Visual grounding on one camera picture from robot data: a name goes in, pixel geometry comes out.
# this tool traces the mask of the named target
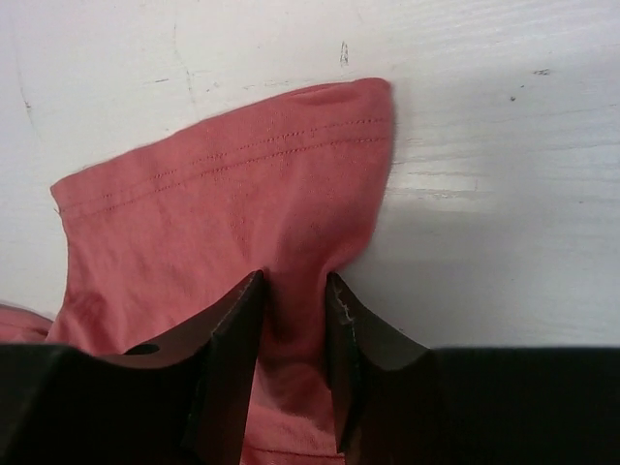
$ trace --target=white table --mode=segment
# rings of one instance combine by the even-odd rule
[[[379,76],[397,141],[375,238],[345,272],[362,300],[430,345],[620,341],[617,0],[9,0],[0,65],[5,302],[60,307],[57,179]]]

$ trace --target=tabletop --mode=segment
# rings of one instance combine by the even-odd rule
[[[210,115],[392,82],[379,223],[344,271],[430,346],[620,340],[616,0],[0,3],[0,301],[53,317],[49,186]]]

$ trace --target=seam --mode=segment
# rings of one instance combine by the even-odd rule
[[[319,126],[319,127],[316,127],[316,128],[304,129],[304,130],[301,130],[301,131],[295,131],[295,132],[292,132],[292,133],[283,134],[281,136],[276,136],[274,138],[259,140],[257,142],[248,143],[246,145],[241,145],[240,147],[237,147],[237,148],[234,148],[232,150],[229,150],[228,152],[214,153],[213,155],[208,155],[206,157],[201,157],[201,158],[199,158],[197,160],[193,160],[190,163],[184,163],[182,165],[179,165],[177,168],[175,168],[173,170],[168,170],[168,171],[160,172],[160,173],[155,174],[155,175],[153,175],[151,177],[143,179],[143,180],[141,180],[141,181],[139,181],[139,182],[137,182],[135,184],[132,184],[131,186],[127,186],[127,187],[125,187],[123,189],[120,189],[118,191],[114,191],[114,192],[111,192],[111,193],[108,193],[108,194],[103,194],[103,195],[101,195],[99,197],[95,197],[93,199],[88,199],[86,201],[79,201],[79,202],[76,202],[76,203],[69,203],[68,205],[64,205],[61,208],[61,210],[62,211],[67,211],[67,210],[71,210],[73,208],[76,208],[78,206],[85,205],[87,203],[92,203],[92,202],[95,202],[95,201],[100,201],[102,199],[107,199],[107,198],[110,198],[110,197],[112,197],[112,196],[114,196],[116,194],[121,194],[123,192],[127,192],[127,191],[129,191],[129,190],[131,190],[131,189],[133,189],[133,188],[135,188],[137,186],[140,186],[141,184],[145,184],[147,182],[154,181],[156,179],[160,179],[160,178],[162,178],[164,176],[169,176],[171,174],[174,174],[177,171],[179,171],[179,170],[181,170],[181,169],[183,169],[185,167],[191,167],[193,165],[197,165],[197,164],[202,163],[202,162],[206,162],[206,161],[209,161],[209,160],[215,160],[215,159],[218,159],[218,158],[222,158],[222,157],[225,157],[225,156],[227,156],[227,155],[229,155],[231,153],[241,152],[243,150],[247,150],[248,148],[253,148],[253,147],[257,147],[259,145],[273,143],[273,142],[276,142],[277,140],[283,140],[283,139],[287,139],[287,138],[293,138],[293,137],[296,137],[296,136],[302,136],[302,135],[307,134],[307,133],[312,133],[314,131],[321,131],[321,130],[330,129],[330,128],[339,128],[339,127],[342,127],[342,126],[355,126],[355,125],[384,123],[384,122],[388,122],[388,120],[385,119],[385,118],[359,119],[357,121],[347,121],[347,122],[344,122],[344,123],[329,124],[327,126]]]
[[[114,209],[116,209],[116,208],[118,208],[120,206],[124,206],[124,205],[128,205],[128,204],[131,204],[131,203],[138,202],[138,201],[140,201],[142,199],[148,198],[148,197],[150,197],[150,196],[152,196],[154,194],[157,194],[159,192],[167,191],[168,189],[172,189],[172,188],[175,188],[175,187],[182,186],[187,181],[199,179],[199,178],[205,176],[206,174],[212,174],[214,172],[222,172],[222,171],[227,171],[227,170],[231,170],[231,169],[234,169],[234,168],[240,168],[240,167],[242,167],[244,165],[249,165],[251,163],[257,163],[257,162],[260,162],[262,160],[267,160],[269,158],[280,157],[280,156],[283,156],[283,155],[290,155],[292,153],[304,152],[304,151],[307,151],[307,150],[312,150],[312,149],[315,149],[315,148],[321,148],[321,147],[325,147],[325,146],[329,146],[329,145],[335,146],[335,145],[340,145],[340,144],[343,144],[343,143],[369,143],[369,142],[379,142],[379,141],[384,141],[384,140],[388,140],[388,138],[335,140],[335,141],[332,141],[332,142],[318,143],[316,145],[308,145],[306,147],[300,147],[300,148],[294,148],[294,149],[291,149],[291,150],[284,150],[284,151],[281,151],[281,152],[275,152],[275,153],[272,153],[272,154],[269,154],[269,155],[265,155],[265,156],[260,157],[260,158],[254,158],[252,160],[246,160],[244,162],[239,162],[239,163],[234,163],[234,164],[231,164],[231,165],[226,165],[226,166],[224,166],[222,168],[217,168],[215,170],[204,170],[204,171],[199,172],[198,174],[195,174],[193,176],[189,176],[189,177],[183,179],[180,182],[176,182],[174,184],[169,184],[168,186],[161,187],[159,189],[156,189],[155,191],[147,192],[147,193],[142,194],[140,196],[134,197],[134,198],[132,198],[132,199],[130,199],[128,201],[117,203],[117,204],[109,206],[107,208],[102,208],[100,210],[96,210],[96,211],[90,212],[90,213],[84,213],[82,215],[73,217],[73,219],[74,220],[78,220],[80,218],[84,218],[84,217],[87,217],[87,216],[94,216],[94,215],[97,215],[97,214],[100,214],[100,213],[105,213],[105,212],[108,212],[108,211],[112,211],[112,210],[114,210]]]
[[[329,460],[339,460],[342,461],[345,457],[344,455],[327,455],[327,454],[318,454],[318,453],[301,453],[301,452],[292,452],[289,450],[274,450],[274,449],[263,449],[257,448],[256,446],[245,446],[248,449],[255,450],[257,452],[266,452],[266,453],[277,453],[279,455],[293,455],[295,457],[312,457],[312,458],[328,458]]]

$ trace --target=table surface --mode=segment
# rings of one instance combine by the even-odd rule
[[[376,234],[344,273],[364,303],[432,346],[620,341],[617,0],[10,0],[0,64],[5,303],[60,307],[57,179],[377,76],[397,139]]]

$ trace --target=white wooden surface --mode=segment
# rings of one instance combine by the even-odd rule
[[[395,86],[371,308],[440,344],[620,341],[617,0],[0,3],[0,299],[53,316],[67,173],[287,90]]]

